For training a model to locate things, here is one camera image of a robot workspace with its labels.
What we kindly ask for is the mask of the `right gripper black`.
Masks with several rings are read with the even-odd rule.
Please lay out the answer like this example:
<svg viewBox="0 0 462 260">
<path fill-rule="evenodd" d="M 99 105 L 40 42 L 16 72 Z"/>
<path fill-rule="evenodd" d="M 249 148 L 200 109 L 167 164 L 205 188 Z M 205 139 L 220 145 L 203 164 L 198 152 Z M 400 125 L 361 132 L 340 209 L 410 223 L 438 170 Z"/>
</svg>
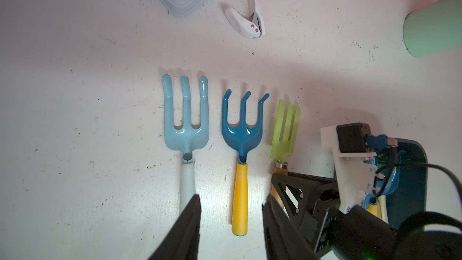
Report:
<svg viewBox="0 0 462 260">
<path fill-rule="evenodd" d="M 331 251 L 327 228 L 339 208 L 337 180 L 289 172 L 273 173 L 271 183 L 290 217 L 301 217 L 298 231 L 315 253 Z"/>
</svg>

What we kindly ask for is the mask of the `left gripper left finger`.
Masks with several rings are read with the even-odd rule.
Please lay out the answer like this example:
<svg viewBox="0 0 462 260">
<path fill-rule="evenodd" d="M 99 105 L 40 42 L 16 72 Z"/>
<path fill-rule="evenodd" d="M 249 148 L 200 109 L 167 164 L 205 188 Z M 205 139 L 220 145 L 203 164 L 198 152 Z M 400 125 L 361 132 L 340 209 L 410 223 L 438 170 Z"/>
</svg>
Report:
<svg viewBox="0 0 462 260">
<path fill-rule="evenodd" d="M 149 260 L 196 260 L 201 212 L 200 197 L 194 195 Z"/>
</svg>

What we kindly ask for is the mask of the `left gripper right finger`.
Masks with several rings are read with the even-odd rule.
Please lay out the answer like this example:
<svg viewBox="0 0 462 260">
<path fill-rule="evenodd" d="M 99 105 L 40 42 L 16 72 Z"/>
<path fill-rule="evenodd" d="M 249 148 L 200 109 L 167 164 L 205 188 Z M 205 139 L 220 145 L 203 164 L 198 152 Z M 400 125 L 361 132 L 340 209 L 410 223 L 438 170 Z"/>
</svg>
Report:
<svg viewBox="0 0 462 260">
<path fill-rule="evenodd" d="M 318 260 L 272 195 L 262 206 L 263 232 L 268 260 Z"/>
</svg>

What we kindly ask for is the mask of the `green rake wooden handle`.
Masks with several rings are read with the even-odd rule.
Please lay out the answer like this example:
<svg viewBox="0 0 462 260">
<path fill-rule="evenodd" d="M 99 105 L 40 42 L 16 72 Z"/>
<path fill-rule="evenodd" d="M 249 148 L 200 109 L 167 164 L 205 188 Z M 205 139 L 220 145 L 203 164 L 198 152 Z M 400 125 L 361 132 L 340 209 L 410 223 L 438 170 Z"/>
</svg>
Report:
<svg viewBox="0 0 462 260">
<path fill-rule="evenodd" d="M 294 152 L 300 116 L 299 105 L 294 108 L 289 101 L 288 109 L 286 109 L 284 100 L 279 100 L 270 152 L 270 158 L 276 161 L 274 166 L 274 173 L 276 174 L 288 175 L 286 160 Z"/>
</svg>

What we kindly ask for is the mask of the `dark blue rake yellow handle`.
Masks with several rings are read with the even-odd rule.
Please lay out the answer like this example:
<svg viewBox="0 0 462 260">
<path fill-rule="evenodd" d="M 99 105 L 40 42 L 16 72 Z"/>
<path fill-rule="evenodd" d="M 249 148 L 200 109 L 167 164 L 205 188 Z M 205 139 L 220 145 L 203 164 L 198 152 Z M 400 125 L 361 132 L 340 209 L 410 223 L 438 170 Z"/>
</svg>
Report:
<svg viewBox="0 0 462 260">
<path fill-rule="evenodd" d="M 263 136 L 263 106 L 269 98 L 266 93 L 258 102 L 257 124 L 254 128 L 246 123 L 247 100 L 251 93 L 248 91 L 241 100 L 240 121 L 236 127 L 230 126 L 228 122 L 229 98 L 232 90 L 227 90 L 222 101 L 222 135 L 226 144 L 237 151 L 237 170 L 235 186 L 233 191 L 232 205 L 232 233 L 236 236 L 245 236 L 248 232 L 249 216 L 249 178 L 247 163 L 248 153 L 256 148 Z"/>
</svg>

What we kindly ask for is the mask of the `light blue rake white handle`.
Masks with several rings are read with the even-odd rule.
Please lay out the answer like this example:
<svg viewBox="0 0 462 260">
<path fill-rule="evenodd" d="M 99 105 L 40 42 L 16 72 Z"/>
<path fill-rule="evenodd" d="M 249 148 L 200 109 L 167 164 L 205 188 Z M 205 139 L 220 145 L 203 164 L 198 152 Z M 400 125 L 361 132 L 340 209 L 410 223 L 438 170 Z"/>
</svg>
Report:
<svg viewBox="0 0 462 260">
<path fill-rule="evenodd" d="M 200 126 L 191 123 L 191 90 L 188 77 L 180 79 L 183 94 L 183 125 L 174 126 L 173 86 L 170 75 L 162 77 L 164 88 L 164 135 L 169 149 L 182 153 L 180 168 L 179 212 L 183 212 L 191 198 L 196 194 L 193 151 L 204 148 L 209 141 L 209 99 L 208 79 L 200 78 Z"/>
</svg>

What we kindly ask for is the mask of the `teal storage box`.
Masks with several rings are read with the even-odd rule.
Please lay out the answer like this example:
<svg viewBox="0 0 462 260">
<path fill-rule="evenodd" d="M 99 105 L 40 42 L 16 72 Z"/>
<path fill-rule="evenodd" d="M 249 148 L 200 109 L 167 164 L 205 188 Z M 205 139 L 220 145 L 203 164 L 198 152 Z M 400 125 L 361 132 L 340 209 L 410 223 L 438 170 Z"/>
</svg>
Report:
<svg viewBox="0 0 462 260">
<path fill-rule="evenodd" d="M 399 138 L 400 163 L 427 163 L 427 154 L 416 141 Z M 397 189 L 386 196 L 389 225 L 398 229 L 409 216 L 425 211 L 428 169 L 405 167 L 400 170 Z"/>
</svg>

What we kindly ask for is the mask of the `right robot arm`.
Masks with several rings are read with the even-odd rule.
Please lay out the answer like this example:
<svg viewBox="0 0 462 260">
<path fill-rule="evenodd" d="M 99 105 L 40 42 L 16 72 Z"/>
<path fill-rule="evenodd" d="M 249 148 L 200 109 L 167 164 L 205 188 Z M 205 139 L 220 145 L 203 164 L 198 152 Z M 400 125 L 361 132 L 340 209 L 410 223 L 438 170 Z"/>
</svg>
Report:
<svg viewBox="0 0 462 260">
<path fill-rule="evenodd" d="M 339 209 L 337 182 L 300 173 L 274 174 L 272 183 L 285 184 L 298 201 L 277 190 L 262 207 L 267 258 L 318 260 L 333 252 L 340 260 L 459 260 L 460 232 L 425 231 L 428 225 L 461 228 L 460 221 L 435 212 L 419 212 L 398 228 L 389 226 L 361 206 Z"/>
</svg>

